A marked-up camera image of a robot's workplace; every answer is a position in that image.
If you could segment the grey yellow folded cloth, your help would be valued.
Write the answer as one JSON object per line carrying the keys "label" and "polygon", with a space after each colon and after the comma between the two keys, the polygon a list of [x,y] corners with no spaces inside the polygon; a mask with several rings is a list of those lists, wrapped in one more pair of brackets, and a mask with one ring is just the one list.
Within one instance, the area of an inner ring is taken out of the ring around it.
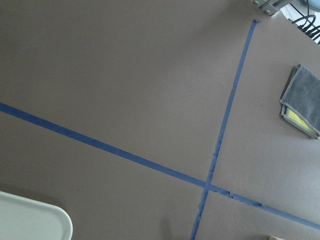
{"label": "grey yellow folded cloth", "polygon": [[293,69],[279,102],[287,122],[313,139],[320,138],[320,79],[306,66]]}

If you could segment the white rectangular tray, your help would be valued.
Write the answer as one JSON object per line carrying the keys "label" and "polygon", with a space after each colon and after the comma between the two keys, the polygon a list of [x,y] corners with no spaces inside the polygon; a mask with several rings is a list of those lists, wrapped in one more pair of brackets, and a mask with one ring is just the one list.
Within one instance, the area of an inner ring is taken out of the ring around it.
{"label": "white rectangular tray", "polygon": [[60,207],[18,195],[0,193],[2,240],[70,240],[73,224]]}

